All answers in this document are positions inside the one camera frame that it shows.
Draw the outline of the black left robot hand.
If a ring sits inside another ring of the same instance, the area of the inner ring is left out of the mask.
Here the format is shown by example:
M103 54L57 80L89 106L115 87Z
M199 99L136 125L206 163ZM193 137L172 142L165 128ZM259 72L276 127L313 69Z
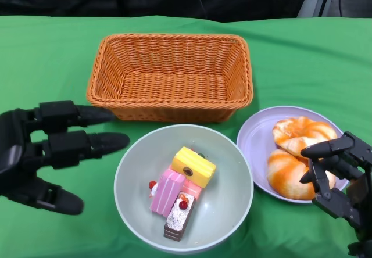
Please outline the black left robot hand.
M40 103L34 109L15 109L1 114L1 195L11 201L52 212L79 215L84 202L61 186L37 176L37 170L55 170L100 159L126 148L126 134L87 134L68 131L112 121L104 108L75 105L73 101Z

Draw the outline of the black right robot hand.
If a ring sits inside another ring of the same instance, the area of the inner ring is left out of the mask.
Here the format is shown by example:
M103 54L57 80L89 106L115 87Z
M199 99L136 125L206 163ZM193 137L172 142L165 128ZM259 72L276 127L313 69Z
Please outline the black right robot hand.
M300 182L312 183L312 203L333 218L343 218L354 228L359 241L371 239L371 145L351 132L301 150L309 159L309 171ZM347 179L343 193L330 188L326 173Z

